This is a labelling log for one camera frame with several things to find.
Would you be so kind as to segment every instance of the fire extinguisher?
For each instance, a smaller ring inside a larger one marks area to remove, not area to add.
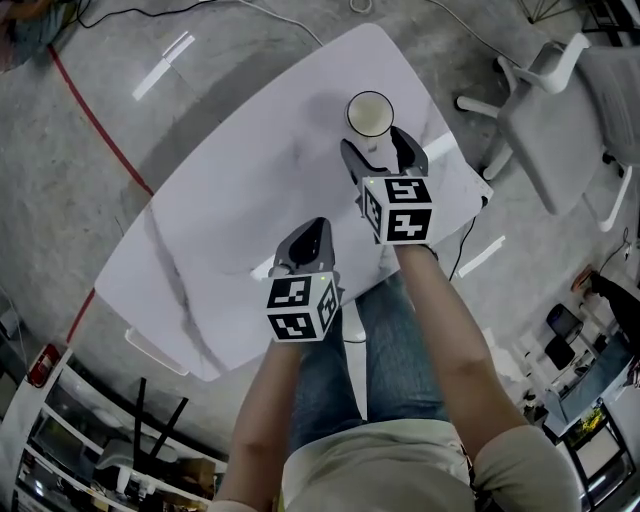
[[[29,369],[29,383],[36,388],[44,386],[45,382],[47,382],[47,378],[49,377],[49,373],[51,373],[51,369],[59,360],[60,354],[55,346],[49,343],[47,346],[43,347],[35,362]]]

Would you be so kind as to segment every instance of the white table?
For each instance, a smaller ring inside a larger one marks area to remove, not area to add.
[[[431,243],[460,228],[492,191],[391,39],[362,25],[275,79],[189,155],[114,251],[98,294],[167,356],[212,380],[266,350],[269,283],[250,272],[303,222],[332,223],[343,303],[393,273],[381,268],[382,247],[354,204],[339,151],[343,137],[358,143],[344,110],[364,90],[391,100],[394,124],[432,160]],[[368,157],[397,170],[388,135]]]

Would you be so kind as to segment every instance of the clothing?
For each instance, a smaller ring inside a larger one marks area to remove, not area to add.
[[[400,275],[356,304],[367,334],[367,420],[347,371],[340,311],[302,357],[282,481],[287,512],[472,512],[467,460]],[[474,469],[475,484],[507,511],[580,510],[571,469],[535,427],[493,439]],[[254,511],[226,501],[209,512]]]
[[[635,355],[640,355],[640,302],[627,290],[594,272],[589,276],[593,293],[609,301],[620,329],[630,342]]]
[[[66,4],[70,1],[55,1],[38,18],[12,22],[4,20],[4,17],[14,2],[0,2],[0,72],[24,64],[55,39],[64,23]]]

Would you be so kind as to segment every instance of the white cube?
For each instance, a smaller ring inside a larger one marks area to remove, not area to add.
[[[320,341],[338,311],[333,272],[274,279],[267,318],[276,341]]]
[[[425,178],[363,178],[363,214],[383,245],[423,244],[434,205]]]

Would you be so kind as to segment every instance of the red line on floor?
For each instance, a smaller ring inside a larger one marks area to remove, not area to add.
[[[76,329],[78,328],[78,324],[80,323],[80,320],[82,320],[82,317],[84,316],[85,311],[87,311],[87,308],[89,307],[89,304],[91,304],[91,301],[93,300],[93,297],[95,297],[95,295],[96,295],[96,289],[91,288],[89,295],[87,295],[87,298],[84,299],[84,302],[82,303],[82,307],[80,308],[80,311],[78,311],[76,318],[73,320],[73,323],[71,324],[71,329],[69,329],[69,333],[67,334],[67,345],[71,343],[71,339],[73,338],[73,335],[75,334]]]
[[[49,49],[49,54],[51,54],[51,58],[53,59],[53,62],[55,63],[56,67],[58,68],[58,71],[60,71],[60,74],[62,75],[62,78],[67,83],[67,86],[69,86],[69,90],[71,91],[71,94],[73,94],[73,97],[76,99],[76,101],[80,105],[80,108],[82,108],[82,110],[84,111],[84,113],[87,116],[87,118],[89,119],[89,121],[91,121],[91,124],[93,125],[93,127],[100,134],[100,136],[102,137],[102,140],[104,140],[106,145],[109,146],[111,151],[113,151],[113,153],[116,155],[116,158],[120,161],[122,166],[129,173],[129,175],[131,176],[133,181],[135,181],[138,185],[140,185],[140,187],[147,194],[149,194],[151,197],[153,197],[153,190],[151,190],[151,187],[149,187],[149,185],[147,185],[145,183],[145,181],[142,178],[142,176],[140,176],[138,171],[136,171],[136,169],[133,167],[133,165],[131,165],[131,162],[129,162],[129,160],[127,160],[127,157],[124,156],[124,153],[122,151],[120,151],[120,148],[116,145],[116,143],[113,141],[113,139],[109,136],[109,134],[104,129],[104,127],[102,126],[100,121],[98,121],[98,118],[95,116],[95,114],[89,108],[89,105],[87,105],[87,102],[84,101],[84,98],[80,94],[80,91],[75,86],[75,84],[73,83],[73,80],[71,80],[71,77],[69,76],[69,73],[67,73],[67,70],[65,69],[64,65],[62,64],[62,61],[60,60],[60,57],[58,56],[58,52],[56,52],[55,48],[52,45],[48,45],[47,48]],[[75,334],[76,329],[78,328],[78,324],[80,324],[80,321],[82,320],[82,317],[84,316],[85,312],[87,311],[87,308],[89,307],[89,304],[91,304],[91,302],[93,301],[93,298],[95,297],[95,294],[96,294],[95,288],[91,288],[91,291],[89,292],[89,295],[87,295],[86,299],[84,299],[84,302],[82,303],[82,307],[80,308],[80,311],[78,311],[78,314],[76,315],[75,319],[73,320],[73,324],[71,324],[71,329],[69,329],[69,333],[67,334],[67,340],[66,340],[67,341],[67,345],[69,343],[71,343],[73,335]]]
[[[62,78],[64,78],[64,81],[67,82],[67,85],[69,86],[69,89],[71,90],[71,94],[73,94],[73,97],[76,99],[76,101],[80,105],[80,108],[82,108],[82,110],[84,111],[86,116],[89,118],[89,121],[91,121],[91,124],[98,131],[98,133],[100,134],[102,139],[105,141],[107,146],[109,146],[111,151],[113,151],[113,153],[116,155],[118,160],[120,160],[120,163],[124,166],[124,168],[127,170],[127,172],[131,175],[131,177],[133,178],[133,181],[135,181],[138,185],[140,185],[140,187],[142,187],[144,189],[144,191],[147,192],[147,194],[149,194],[150,196],[153,197],[153,190],[151,190],[149,185],[147,185],[145,183],[144,179],[142,179],[142,176],[140,176],[140,174],[138,174],[138,171],[136,171],[135,168],[133,167],[133,165],[131,165],[131,162],[129,162],[129,160],[127,160],[127,157],[124,156],[124,153],[122,151],[120,151],[120,148],[116,145],[115,142],[113,142],[113,139],[109,136],[107,131],[100,124],[100,121],[98,121],[98,118],[91,111],[91,109],[89,108],[89,105],[87,105],[87,102],[84,101],[84,98],[80,94],[80,91],[78,91],[78,88],[75,86],[75,84],[71,80],[71,77],[69,76],[69,73],[67,73],[67,70],[65,69],[64,65],[62,64],[62,61],[60,60],[60,57],[58,56],[58,52],[56,52],[55,48],[53,46],[51,46],[51,45],[47,46],[47,48],[49,49],[49,53],[51,54],[51,58],[53,59],[53,62],[55,63],[56,67],[58,68],[58,71],[60,71],[60,74],[62,75]]]

